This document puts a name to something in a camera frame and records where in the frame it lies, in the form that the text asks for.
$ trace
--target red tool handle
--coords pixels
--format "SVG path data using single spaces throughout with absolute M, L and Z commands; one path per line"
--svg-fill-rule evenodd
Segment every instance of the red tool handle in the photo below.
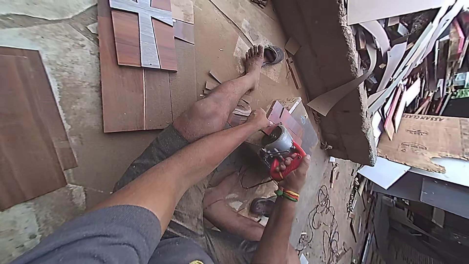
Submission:
M 275 168 L 279 166 L 279 160 L 275 159 L 270 166 L 270 176 L 276 181 L 281 181 L 285 178 L 290 172 L 296 170 L 301 164 L 301 160 L 306 156 L 305 151 L 293 140 L 293 146 L 295 147 L 295 152 L 298 154 L 295 159 L 292 160 L 289 166 L 284 171 L 278 172 L 275 171 Z

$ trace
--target cross-shaped cutout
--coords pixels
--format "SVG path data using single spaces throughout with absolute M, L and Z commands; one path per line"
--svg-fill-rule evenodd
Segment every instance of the cross-shaped cutout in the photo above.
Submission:
M 140 58 L 142 67 L 160 69 L 156 46 L 155 32 L 151 18 L 160 20 L 173 26 L 171 11 L 151 7 L 151 0 L 109 0 L 109 6 L 114 9 L 129 11 L 138 14 L 140 28 Z

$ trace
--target power tool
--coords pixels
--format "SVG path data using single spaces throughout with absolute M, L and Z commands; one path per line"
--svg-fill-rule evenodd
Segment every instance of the power tool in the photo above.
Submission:
M 276 181 L 282 181 L 291 171 L 296 170 L 300 166 L 301 160 L 306 156 L 301 146 L 295 143 L 288 129 L 282 124 L 277 125 L 270 135 L 265 135 L 261 139 L 261 145 L 263 148 L 259 150 L 258 154 L 270 168 L 270 176 Z M 298 155 L 290 165 L 284 171 L 275 171 L 280 162 L 285 161 L 285 158 L 290 157 L 293 153 Z

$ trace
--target shorts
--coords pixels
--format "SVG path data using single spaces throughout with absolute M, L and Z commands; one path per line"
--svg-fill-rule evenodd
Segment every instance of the shorts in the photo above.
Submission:
M 170 124 L 127 168 L 122 178 L 115 184 L 114 192 L 187 145 L 189 142 Z M 204 228 L 203 198 L 207 186 L 208 180 L 205 177 L 184 193 L 161 239 L 174 237 L 192 239 L 215 263 L 249 263 L 258 242 L 248 241 L 228 232 Z

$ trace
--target sandal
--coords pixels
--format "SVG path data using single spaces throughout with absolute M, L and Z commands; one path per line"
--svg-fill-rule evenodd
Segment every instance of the sandal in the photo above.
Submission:
M 277 64 L 281 62 L 285 58 L 285 53 L 283 50 L 277 46 L 268 45 L 264 48 L 264 63 L 262 66 L 266 64 Z
M 256 198 L 252 200 L 250 211 L 251 213 L 262 215 L 265 217 L 270 217 L 270 213 L 275 205 L 275 200 L 277 196 L 271 196 L 269 198 Z

